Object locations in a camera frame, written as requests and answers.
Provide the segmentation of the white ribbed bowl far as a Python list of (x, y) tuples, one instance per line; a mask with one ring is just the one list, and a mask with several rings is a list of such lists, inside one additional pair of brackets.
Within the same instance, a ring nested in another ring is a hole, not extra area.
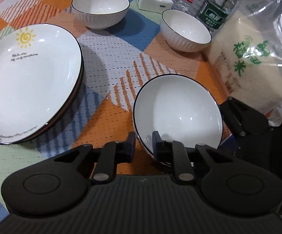
[(105, 30), (119, 23), (127, 14), (129, 0), (72, 0), (75, 18), (93, 30)]

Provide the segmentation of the white sun print plate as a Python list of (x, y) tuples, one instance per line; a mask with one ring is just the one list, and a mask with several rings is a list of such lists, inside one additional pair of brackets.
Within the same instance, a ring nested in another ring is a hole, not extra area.
[(33, 24), (0, 40), (0, 144), (34, 136), (70, 98), (82, 70), (81, 47), (72, 33)]

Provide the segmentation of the colourful checkered tablecloth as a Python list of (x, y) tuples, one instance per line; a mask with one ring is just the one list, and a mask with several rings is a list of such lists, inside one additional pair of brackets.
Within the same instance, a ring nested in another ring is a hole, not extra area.
[[(141, 86), (177, 73), (202, 84), (218, 103), (224, 96), (198, 53), (171, 49), (159, 31), (160, 15), (141, 11), (136, 0), (117, 25), (93, 31), (77, 21), (72, 0), (0, 0), (0, 39), (21, 27), (50, 23), (79, 41), (85, 73), (79, 93), (64, 116), (41, 136), (18, 145), (0, 145), (0, 187), (16, 170), (81, 144), (101, 147), (126, 138), (133, 129), (133, 101)], [(0, 221), (8, 215), (0, 193)]]

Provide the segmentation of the lower stacked plate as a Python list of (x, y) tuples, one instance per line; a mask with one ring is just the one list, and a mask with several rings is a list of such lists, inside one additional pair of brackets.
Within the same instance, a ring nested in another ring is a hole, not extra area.
[(57, 123), (57, 121), (64, 116), (64, 114), (67, 112), (68, 108), (70, 108), (72, 106), (72, 103), (74, 102), (77, 94), (79, 93), (79, 90), (80, 90), (80, 87), (81, 87), (81, 84), (82, 84), (82, 80), (83, 80), (83, 75), (84, 75), (84, 60), (83, 60), (83, 58), (81, 58), (81, 68), (80, 68), (80, 73), (79, 73), (78, 79), (76, 81), (76, 84), (75, 84), (70, 96), (67, 98), (66, 102), (63, 104), (63, 106), (60, 108), (60, 110), (51, 118), (51, 120), (48, 121), (39, 130), (37, 130), (36, 132), (34, 132), (33, 134), (31, 134), (30, 136), (28, 136), (26, 138), (23, 138), (21, 140), (17, 140), (15, 142), (11, 142), (11, 143), (0, 142), (0, 145), (14, 145), (14, 144), (25, 143), (25, 142), (31, 141), (32, 139), (37, 138), (38, 136), (40, 136), (41, 134), (45, 133), (50, 128), (52, 128)]

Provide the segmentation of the green label water bottle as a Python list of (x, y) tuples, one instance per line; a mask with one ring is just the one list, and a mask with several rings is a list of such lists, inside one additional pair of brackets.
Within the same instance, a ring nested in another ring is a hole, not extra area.
[(238, 0), (206, 0), (197, 18), (214, 37), (226, 22), (237, 2)]

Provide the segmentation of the clear bag of rice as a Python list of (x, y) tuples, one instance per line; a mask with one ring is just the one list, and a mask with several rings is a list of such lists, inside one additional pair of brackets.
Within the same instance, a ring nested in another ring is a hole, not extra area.
[(282, 105), (282, 0), (239, 0), (205, 49), (226, 97), (262, 114)]

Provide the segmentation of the white ribbed bowl black rim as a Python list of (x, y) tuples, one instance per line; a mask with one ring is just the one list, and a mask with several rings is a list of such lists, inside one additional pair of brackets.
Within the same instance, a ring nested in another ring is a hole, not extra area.
[(154, 156), (154, 131), (163, 140), (190, 148), (199, 143), (218, 148), (223, 137), (223, 119), (214, 97), (200, 83), (180, 74), (159, 75), (141, 87), (133, 104), (133, 126), (150, 156)]

